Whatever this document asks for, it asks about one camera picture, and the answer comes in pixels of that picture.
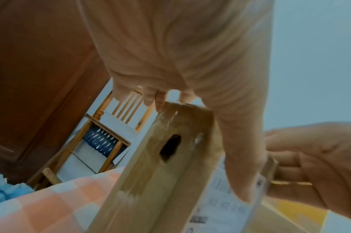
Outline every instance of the black hole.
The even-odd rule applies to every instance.
[[[177,147],[181,141],[181,136],[178,134],[173,134],[171,138],[165,143],[160,151],[160,156],[164,162],[167,162],[172,155],[175,154]]]

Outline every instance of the blue fabric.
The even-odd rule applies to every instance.
[[[103,154],[105,157],[110,155],[114,146],[118,143],[116,138],[105,132],[97,125],[91,126],[83,139],[87,142],[87,144]],[[126,145],[122,145],[117,155],[122,153],[126,148]]]
[[[25,183],[11,185],[7,183],[7,179],[0,174],[0,202],[20,197],[32,193],[33,189]]]

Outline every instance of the plaid bedsheet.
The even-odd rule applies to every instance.
[[[0,203],[0,233],[86,232],[121,172],[110,170]]]

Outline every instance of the chair backrest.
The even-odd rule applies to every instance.
[[[94,118],[95,119],[100,119],[102,115],[104,115],[105,109],[109,106],[110,102],[113,100],[113,92],[111,91],[108,96],[105,98],[105,100],[101,103],[101,105],[98,107],[96,112],[94,113]],[[132,94],[122,102],[119,102],[118,105],[115,107],[114,111],[112,112],[112,115],[115,116],[116,118],[120,119],[124,123],[128,124],[136,111],[139,109],[143,102],[143,97],[142,97],[142,90],[141,88],[136,88],[133,90]],[[139,132],[144,124],[146,123],[147,119],[151,115],[152,111],[154,110],[154,107],[148,107],[140,121],[135,127],[135,130]]]

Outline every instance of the wooden cabinet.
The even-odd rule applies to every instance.
[[[25,182],[108,80],[75,0],[0,0],[0,173]]]

